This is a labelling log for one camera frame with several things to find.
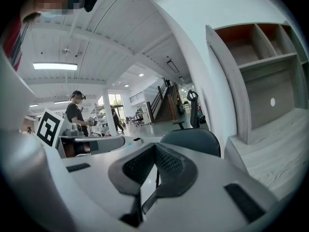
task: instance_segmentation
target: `wooden shelving unit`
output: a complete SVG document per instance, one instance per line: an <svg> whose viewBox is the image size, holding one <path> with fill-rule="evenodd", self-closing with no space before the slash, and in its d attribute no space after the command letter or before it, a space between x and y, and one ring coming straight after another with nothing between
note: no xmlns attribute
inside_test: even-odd
<svg viewBox="0 0 309 232"><path fill-rule="evenodd" d="M228 79L243 142L258 140L253 130L296 108L308 108L308 60L291 27L206 26L206 39Z"/></svg>

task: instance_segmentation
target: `white panel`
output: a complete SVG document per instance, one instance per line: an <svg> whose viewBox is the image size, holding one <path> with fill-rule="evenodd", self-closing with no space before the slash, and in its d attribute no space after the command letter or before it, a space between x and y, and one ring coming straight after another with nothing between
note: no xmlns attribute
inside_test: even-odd
<svg viewBox="0 0 309 232"><path fill-rule="evenodd" d="M146 46L149 42L155 41L169 31L168 25L162 15L157 11L136 26L121 43L134 52L138 52L141 46Z"/></svg>

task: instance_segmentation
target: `white pillar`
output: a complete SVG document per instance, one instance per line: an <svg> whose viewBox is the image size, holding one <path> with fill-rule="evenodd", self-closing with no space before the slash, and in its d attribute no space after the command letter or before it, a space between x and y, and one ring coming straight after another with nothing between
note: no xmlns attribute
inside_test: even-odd
<svg viewBox="0 0 309 232"><path fill-rule="evenodd" d="M117 136L115 123L112 118L112 109L110 105L110 99L108 98L108 89L106 87L103 87L103 104L104 104L104 110L105 110L105 115L106 115L106 121L110 129L110 134L113 137Z"/></svg>

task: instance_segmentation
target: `fluorescent light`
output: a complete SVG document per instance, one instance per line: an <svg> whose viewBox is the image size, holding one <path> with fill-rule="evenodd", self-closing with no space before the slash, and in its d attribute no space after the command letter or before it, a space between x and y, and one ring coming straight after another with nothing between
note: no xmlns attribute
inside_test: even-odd
<svg viewBox="0 0 309 232"><path fill-rule="evenodd" d="M68 64L68 63L33 63L33 67L36 70L77 70L77 64Z"/></svg>
<svg viewBox="0 0 309 232"><path fill-rule="evenodd" d="M69 102L71 101L57 101L57 102L55 101L54 104L69 103Z"/></svg>

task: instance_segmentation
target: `white wooden ceiling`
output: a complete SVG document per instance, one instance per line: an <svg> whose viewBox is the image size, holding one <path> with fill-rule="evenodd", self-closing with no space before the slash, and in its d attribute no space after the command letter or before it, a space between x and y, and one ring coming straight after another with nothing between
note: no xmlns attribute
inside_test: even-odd
<svg viewBox="0 0 309 232"><path fill-rule="evenodd" d="M64 49L70 53L63 54ZM28 27L22 52L18 74L38 102L63 99L77 89L92 96L93 105L102 85L123 85L128 90L124 85L133 88L142 71L144 78L159 75L179 82L183 76L190 80L176 39L150 0L98 0L90 13L82 9L51 19L41 16ZM179 73L167 65L167 56ZM78 69L35 70L33 62L76 63Z"/></svg>

